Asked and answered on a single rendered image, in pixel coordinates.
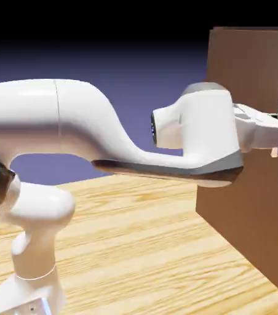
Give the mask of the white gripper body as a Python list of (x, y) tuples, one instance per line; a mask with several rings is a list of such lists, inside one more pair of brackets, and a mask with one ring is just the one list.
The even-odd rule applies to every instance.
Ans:
[(257, 112), (252, 148), (278, 147), (278, 119), (268, 113)]

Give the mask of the brown wooden cabinet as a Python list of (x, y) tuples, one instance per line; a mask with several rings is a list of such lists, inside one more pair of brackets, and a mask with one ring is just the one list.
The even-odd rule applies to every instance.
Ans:
[[(235, 102), (276, 113), (278, 28), (214, 28), (206, 78)], [(198, 189), (196, 211), (278, 288), (278, 157), (253, 150), (244, 162), (232, 185)]]

